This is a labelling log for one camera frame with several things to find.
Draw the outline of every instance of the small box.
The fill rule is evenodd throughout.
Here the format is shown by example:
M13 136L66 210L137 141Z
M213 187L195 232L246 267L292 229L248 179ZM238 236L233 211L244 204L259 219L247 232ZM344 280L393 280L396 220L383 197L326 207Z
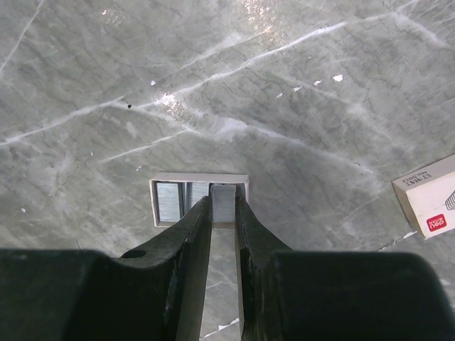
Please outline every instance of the small box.
M455 155L392 184L407 219L425 239L455 229Z

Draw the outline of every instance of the box top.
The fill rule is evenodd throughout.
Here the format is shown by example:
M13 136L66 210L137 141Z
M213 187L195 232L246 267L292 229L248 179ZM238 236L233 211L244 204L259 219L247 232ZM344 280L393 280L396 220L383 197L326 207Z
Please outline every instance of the box top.
M408 191L451 173L455 173L455 154L405 175L392 183L401 190Z

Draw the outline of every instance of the white cardboard box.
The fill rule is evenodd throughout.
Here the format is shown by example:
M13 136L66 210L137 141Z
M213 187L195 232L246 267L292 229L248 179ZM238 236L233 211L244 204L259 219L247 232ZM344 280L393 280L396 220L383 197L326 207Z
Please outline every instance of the white cardboard box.
M407 219L425 238L455 229L455 155L392 184Z

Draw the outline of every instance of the red label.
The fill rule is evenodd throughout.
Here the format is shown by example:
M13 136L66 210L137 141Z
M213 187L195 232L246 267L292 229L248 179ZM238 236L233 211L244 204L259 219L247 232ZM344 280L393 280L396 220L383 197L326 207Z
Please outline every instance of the red label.
M437 229L447 226L447 221L444 215L437 215L436 217L429 218L427 224L430 232L434 232Z

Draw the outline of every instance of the gray marble countertop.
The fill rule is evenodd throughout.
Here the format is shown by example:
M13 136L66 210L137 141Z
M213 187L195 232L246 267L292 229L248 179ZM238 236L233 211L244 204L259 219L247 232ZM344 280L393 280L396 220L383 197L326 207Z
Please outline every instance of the gray marble countertop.
M290 247L418 253L455 302L455 232L405 239L390 183L455 153L453 1L0 7L0 247L118 256L161 231L156 171L249 174ZM231 234L207 340L238 340Z

